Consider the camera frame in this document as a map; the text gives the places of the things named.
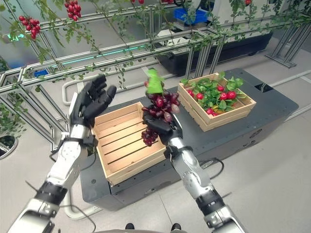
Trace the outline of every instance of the empty wooden crate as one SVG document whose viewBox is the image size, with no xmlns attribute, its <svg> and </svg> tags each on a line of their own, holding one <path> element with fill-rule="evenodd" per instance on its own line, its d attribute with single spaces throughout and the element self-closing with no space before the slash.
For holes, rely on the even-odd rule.
<svg viewBox="0 0 311 233">
<path fill-rule="evenodd" d="M 142 107 L 138 102 L 95 118 L 93 132 L 107 180 L 116 185 L 165 159 L 165 146 L 159 138 L 145 145 L 141 132 Z"/>
<path fill-rule="evenodd" d="M 181 104 L 185 107 L 187 112 L 189 112 L 189 114 L 193 117 L 195 122 L 204 132 L 246 117 L 252 108 L 256 105 L 256 102 L 252 98 L 243 93 L 245 98 L 238 99 L 238 101 L 235 103 L 235 109 L 218 116 L 207 114 L 187 91 L 193 89 L 191 86 L 192 83 L 197 83 L 201 79 L 205 78 L 210 80 L 218 80 L 218 76 L 218 73 L 210 74 L 201 78 L 189 80 L 189 84 L 186 86 L 184 86 L 182 83 L 179 83 L 178 85 L 179 100 Z M 227 79 L 223 78 L 218 81 L 218 83 L 222 86 L 225 86 Z"/>
</svg>

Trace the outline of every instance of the blue bin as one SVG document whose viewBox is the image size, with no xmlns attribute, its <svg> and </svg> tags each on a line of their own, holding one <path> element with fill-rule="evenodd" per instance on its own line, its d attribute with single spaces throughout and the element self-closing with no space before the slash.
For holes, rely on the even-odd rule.
<svg viewBox="0 0 311 233">
<path fill-rule="evenodd" d="M 174 17 L 179 19 L 187 24 L 195 24 L 195 23 L 202 23 L 207 21 L 207 13 L 205 11 L 197 10 L 195 20 L 192 22 L 187 22 L 187 12 L 184 8 L 175 9 L 174 10 Z"/>
</svg>

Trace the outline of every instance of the gray floor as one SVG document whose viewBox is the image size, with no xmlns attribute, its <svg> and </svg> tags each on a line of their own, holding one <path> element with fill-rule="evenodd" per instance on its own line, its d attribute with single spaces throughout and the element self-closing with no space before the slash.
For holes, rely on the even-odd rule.
<svg viewBox="0 0 311 233">
<path fill-rule="evenodd" d="M 273 38 L 265 52 L 252 57 L 220 64 L 217 71 L 241 67 L 267 83 L 290 77 L 310 69 L 311 53 L 301 50 L 296 67 L 287 69 L 263 55 L 271 52 L 277 40 Z M 142 79 L 142 70 L 129 71 L 126 77 Z M 166 86 L 174 86 L 180 78 L 171 78 Z M 62 83 L 47 84 L 47 89 L 63 110 L 60 87 Z M 276 89 L 290 97 L 302 108 L 311 101 L 311 84 L 295 80 Z M 138 88 L 116 95 L 113 104 L 144 95 Z M 213 180 L 250 233 L 309 233 L 311 229 L 311 111 L 297 116 L 280 126 L 261 143 L 229 158 L 223 173 Z M 0 232 L 6 232 L 27 200 L 35 192 L 24 182 L 39 187 L 48 173 L 50 145 L 33 130 L 20 138 L 15 152 L 0 160 Z M 218 165 L 209 168 L 213 174 Z M 79 179 L 73 187 L 73 203 L 85 208 Z M 172 223 L 179 222 L 189 233 L 211 232 L 202 219 L 194 200 L 177 182 L 119 211 L 103 210 L 92 216 L 97 230 L 121 229 L 133 222 L 137 229 L 168 232 Z M 60 210 L 54 222 L 55 231 L 86 233 L 92 231 L 87 219 L 71 220 Z"/>
</svg>

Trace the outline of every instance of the dark red grape cluster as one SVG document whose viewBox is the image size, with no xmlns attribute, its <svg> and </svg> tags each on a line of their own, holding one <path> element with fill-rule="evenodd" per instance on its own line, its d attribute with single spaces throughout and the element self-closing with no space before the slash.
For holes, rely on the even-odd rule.
<svg viewBox="0 0 311 233">
<path fill-rule="evenodd" d="M 162 119 L 165 122 L 171 122 L 173 119 L 171 113 L 179 113 L 178 93 L 170 93 L 164 90 L 162 94 L 148 94 L 146 92 L 146 96 L 150 99 L 152 105 L 149 108 L 143 107 L 142 110 L 149 112 L 153 117 Z M 157 136 L 157 132 L 149 128 L 141 133 L 144 143 L 149 147 Z"/>
<path fill-rule="evenodd" d="M 141 133 L 141 138 L 143 138 L 143 142 L 149 147 L 152 145 L 153 142 L 156 141 L 157 137 L 157 132 L 148 127 L 145 131 Z"/>
<path fill-rule="evenodd" d="M 26 18 L 25 16 L 19 16 L 18 19 L 26 27 L 26 30 L 31 32 L 31 38 L 35 39 L 37 33 L 40 33 L 39 20 L 31 17 Z"/>
<path fill-rule="evenodd" d="M 68 17 L 72 18 L 74 21 L 77 21 L 81 17 L 81 6 L 78 4 L 78 1 L 69 1 L 66 0 L 64 6 L 67 8 Z"/>
</svg>

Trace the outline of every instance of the person's shoe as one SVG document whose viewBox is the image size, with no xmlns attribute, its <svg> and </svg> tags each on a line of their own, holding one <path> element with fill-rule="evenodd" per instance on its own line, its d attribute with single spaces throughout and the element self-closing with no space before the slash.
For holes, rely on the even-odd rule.
<svg viewBox="0 0 311 233">
<path fill-rule="evenodd" d="M 173 230 L 181 230 L 181 226 L 178 223 L 174 223 L 171 231 L 173 231 Z"/>
<path fill-rule="evenodd" d="M 128 223 L 128 224 L 126 224 L 125 229 L 126 229 L 126 230 L 134 230 L 135 228 L 134 228 L 133 223 Z"/>
</svg>

